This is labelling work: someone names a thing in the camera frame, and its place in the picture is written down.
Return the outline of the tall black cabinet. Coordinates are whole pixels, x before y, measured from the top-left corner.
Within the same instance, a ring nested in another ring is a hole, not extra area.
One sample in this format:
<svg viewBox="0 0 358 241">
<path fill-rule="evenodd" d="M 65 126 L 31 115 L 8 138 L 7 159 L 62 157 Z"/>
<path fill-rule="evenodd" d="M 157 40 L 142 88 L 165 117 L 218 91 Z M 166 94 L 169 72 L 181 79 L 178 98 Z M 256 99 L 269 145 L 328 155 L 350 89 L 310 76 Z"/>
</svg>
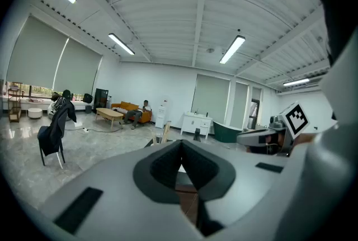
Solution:
<svg viewBox="0 0 358 241">
<path fill-rule="evenodd" d="M 93 111 L 97 108 L 106 108 L 108 98 L 108 90 L 96 88 L 93 102 Z"/>
</svg>

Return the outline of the white water dispenser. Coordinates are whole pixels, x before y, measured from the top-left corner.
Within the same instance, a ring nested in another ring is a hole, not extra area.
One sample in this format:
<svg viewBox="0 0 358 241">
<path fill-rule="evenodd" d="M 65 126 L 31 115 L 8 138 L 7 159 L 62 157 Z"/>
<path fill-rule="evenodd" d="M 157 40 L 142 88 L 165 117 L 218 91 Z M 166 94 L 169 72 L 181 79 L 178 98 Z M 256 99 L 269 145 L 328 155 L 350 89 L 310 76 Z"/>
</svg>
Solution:
<svg viewBox="0 0 358 241">
<path fill-rule="evenodd" d="M 161 102 L 158 105 L 156 113 L 155 127 L 163 129 L 166 122 L 168 121 L 168 112 L 171 106 L 170 99 L 168 97 L 162 98 Z"/>
</svg>

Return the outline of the person's right forearm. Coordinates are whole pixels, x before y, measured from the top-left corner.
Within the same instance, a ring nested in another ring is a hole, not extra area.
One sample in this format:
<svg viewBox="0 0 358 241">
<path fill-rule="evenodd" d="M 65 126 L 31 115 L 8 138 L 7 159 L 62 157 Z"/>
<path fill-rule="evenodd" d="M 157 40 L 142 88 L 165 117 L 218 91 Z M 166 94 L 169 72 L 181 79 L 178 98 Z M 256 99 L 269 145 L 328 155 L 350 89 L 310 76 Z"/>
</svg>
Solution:
<svg viewBox="0 0 358 241">
<path fill-rule="evenodd" d="M 294 140 L 293 143 L 293 147 L 299 145 L 299 144 L 304 144 L 304 143 L 310 143 L 314 140 L 316 134 L 310 133 L 310 134 L 300 134 L 299 136 L 297 136 Z"/>
</svg>

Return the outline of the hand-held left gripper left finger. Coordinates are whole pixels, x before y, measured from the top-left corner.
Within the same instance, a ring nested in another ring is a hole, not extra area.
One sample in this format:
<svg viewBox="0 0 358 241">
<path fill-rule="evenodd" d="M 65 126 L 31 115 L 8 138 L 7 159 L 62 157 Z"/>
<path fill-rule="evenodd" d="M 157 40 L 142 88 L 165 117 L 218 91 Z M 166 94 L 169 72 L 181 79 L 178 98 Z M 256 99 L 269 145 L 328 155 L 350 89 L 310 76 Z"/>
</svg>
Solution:
<svg viewBox="0 0 358 241">
<path fill-rule="evenodd" d="M 39 208 L 55 221 L 88 187 L 102 191 L 72 235 L 81 241 L 198 241 L 201 233 L 179 204 L 152 201 L 136 186 L 135 165 L 165 144 L 104 159 L 51 195 Z"/>
</svg>

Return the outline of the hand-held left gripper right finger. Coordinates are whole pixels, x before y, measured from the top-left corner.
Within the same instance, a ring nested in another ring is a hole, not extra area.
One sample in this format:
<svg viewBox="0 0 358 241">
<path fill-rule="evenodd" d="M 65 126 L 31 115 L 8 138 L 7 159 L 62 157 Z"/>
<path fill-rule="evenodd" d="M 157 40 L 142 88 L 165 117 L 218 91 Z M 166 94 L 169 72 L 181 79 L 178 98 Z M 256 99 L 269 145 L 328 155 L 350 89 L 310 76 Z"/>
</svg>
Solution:
<svg viewBox="0 0 358 241">
<path fill-rule="evenodd" d="M 182 140 L 182 209 L 202 235 L 220 231 L 262 200 L 287 161 Z"/>
</svg>

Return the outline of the wooden shelf rack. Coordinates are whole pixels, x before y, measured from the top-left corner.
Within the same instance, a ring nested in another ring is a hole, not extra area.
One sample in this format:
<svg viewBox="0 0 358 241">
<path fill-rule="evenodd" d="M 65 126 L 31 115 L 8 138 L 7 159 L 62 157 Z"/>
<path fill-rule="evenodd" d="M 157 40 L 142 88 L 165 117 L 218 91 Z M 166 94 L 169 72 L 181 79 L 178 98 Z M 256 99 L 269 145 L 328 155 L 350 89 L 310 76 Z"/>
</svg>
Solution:
<svg viewBox="0 0 358 241">
<path fill-rule="evenodd" d="M 8 89 L 9 122 L 19 122 L 21 117 L 22 83 L 13 82 Z"/>
</svg>

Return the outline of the white round stool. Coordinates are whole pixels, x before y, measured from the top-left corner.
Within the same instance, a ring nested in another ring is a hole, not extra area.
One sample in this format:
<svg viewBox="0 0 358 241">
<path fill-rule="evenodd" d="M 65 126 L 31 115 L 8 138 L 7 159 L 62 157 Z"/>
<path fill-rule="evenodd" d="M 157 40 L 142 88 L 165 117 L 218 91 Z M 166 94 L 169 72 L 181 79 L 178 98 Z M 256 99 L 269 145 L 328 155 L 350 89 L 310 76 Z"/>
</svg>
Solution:
<svg viewBox="0 0 358 241">
<path fill-rule="evenodd" d="M 43 116 L 43 110 L 40 108 L 35 108 L 35 107 L 29 108 L 27 110 L 27 116 L 30 119 L 40 119 Z"/>
</svg>

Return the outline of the wooden coffee table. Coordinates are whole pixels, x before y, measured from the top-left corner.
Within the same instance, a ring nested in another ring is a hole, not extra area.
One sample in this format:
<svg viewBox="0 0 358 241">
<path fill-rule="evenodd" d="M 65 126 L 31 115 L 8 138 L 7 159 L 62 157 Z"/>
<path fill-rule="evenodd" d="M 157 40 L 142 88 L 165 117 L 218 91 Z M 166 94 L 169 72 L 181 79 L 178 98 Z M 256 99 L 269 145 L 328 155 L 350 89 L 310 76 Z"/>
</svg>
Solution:
<svg viewBox="0 0 358 241">
<path fill-rule="evenodd" d="M 124 117 L 122 113 L 113 111 L 109 108 L 96 108 L 96 119 L 98 116 L 102 116 L 103 118 L 110 120 L 111 129 L 113 129 L 113 125 L 115 121 L 120 121 Z"/>
</svg>

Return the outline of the white vanity cabinet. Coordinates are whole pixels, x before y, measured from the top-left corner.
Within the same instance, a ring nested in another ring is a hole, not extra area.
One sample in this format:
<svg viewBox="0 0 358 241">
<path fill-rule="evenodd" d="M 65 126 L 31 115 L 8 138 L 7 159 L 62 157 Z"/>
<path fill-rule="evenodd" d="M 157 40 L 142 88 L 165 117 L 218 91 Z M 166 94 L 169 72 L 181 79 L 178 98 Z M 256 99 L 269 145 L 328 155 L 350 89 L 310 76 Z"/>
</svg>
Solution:
<svg viewBox="0 0 358 241">
<path fill-rule="evenodd" d="M 183 132 L 194 134 L 196 129 L 199 129 L 199 134 L 205 136 L 205 139 L 207 139 L 212 120 L 211 117 L 206 115 L 185 112 L 183 115 L 181 134 Z"/>
</svg>

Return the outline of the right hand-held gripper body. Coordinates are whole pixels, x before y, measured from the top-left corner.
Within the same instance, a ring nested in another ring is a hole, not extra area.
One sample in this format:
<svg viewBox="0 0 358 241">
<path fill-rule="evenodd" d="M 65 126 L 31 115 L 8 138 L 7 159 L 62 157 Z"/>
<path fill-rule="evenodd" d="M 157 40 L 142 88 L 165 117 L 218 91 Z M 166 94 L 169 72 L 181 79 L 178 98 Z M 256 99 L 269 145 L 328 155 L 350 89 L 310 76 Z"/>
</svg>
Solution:
<svg viewBox="0 0 358 241">
<path fill-rule="evenodd" d="M 310 122 L 298 101 L 290 104 L 277 116 L 271 116 L 269 129 L 275 134 L 283 135 L 281 152 L 278 155 L 290 155 L 293 143 L 308 126 Z"/>
</svg>

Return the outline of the black chair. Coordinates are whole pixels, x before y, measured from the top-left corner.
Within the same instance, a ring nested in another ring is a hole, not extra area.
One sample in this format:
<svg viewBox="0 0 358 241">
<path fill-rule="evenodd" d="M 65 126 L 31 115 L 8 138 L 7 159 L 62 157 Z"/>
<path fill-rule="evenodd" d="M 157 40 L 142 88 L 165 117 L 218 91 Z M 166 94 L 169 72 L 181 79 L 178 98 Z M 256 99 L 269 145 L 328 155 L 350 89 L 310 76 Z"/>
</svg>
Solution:
<svg viewBox="0 0 358 241">
<path fill-rule="evenodd" d="M 58 126 L 42 126 L 37 134 L 39 142 L 40 156 L 43 166 L 45 166 L 44 157 L 50 154 L 56 154 L 60 167 L 65 163 L 62 138 L 64 129 Z"/>
</svg>

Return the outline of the dark green bathtub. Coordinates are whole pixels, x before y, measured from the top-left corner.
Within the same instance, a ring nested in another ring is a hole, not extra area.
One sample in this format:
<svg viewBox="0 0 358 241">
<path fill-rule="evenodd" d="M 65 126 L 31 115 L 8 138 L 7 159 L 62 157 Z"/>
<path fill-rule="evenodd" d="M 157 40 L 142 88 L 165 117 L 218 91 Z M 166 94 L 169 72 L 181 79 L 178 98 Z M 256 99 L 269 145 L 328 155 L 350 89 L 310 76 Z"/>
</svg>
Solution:
<svg viewBox="0 0 358 241">
<path fill-rule="evenodd" d="M 237 135 L 243 130 L 213 121 L 214 138 L 222 143 L 236 143 Z"/>
</svg>

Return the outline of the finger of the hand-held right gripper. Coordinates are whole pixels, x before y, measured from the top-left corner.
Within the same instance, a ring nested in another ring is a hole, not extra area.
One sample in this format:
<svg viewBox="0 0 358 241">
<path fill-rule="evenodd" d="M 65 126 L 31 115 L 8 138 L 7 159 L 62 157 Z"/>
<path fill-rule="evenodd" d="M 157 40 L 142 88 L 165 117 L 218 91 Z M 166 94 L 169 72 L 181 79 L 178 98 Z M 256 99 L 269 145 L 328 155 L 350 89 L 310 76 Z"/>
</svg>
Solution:
<svg viewBox="0 0 358 241">
<path fill-rule="evenodd" d="M 267 153 L 266 137 L 269 129 L 245 131 L 237 134 L 237 143 L 244 145 L 251 153 Z"/>
</svg>

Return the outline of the orange sofa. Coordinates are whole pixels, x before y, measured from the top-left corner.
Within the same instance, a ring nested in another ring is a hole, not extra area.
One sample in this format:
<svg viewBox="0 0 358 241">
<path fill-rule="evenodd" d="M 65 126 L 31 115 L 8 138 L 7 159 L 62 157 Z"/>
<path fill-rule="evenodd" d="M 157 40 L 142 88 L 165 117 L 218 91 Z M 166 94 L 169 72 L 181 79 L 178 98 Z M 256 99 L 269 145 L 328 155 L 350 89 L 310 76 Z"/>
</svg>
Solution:
<svg viewBox="0 0 358 241">
<path fill-rule="evenodd" d="M 120 102 L 120 103 L 112 103 L 110 106 L 110 109 L 120 112 L 122 114 L 126 114 L 128 111 L 136 111 L 139 110 L 139 105 L 135 105 L 129 102 Z M 145 124 L 151 121 L 152 113 L 151 112 L 145 112 L 142 114 L 142 116 L 139 118 L 138 123 Z"/>
</svg>

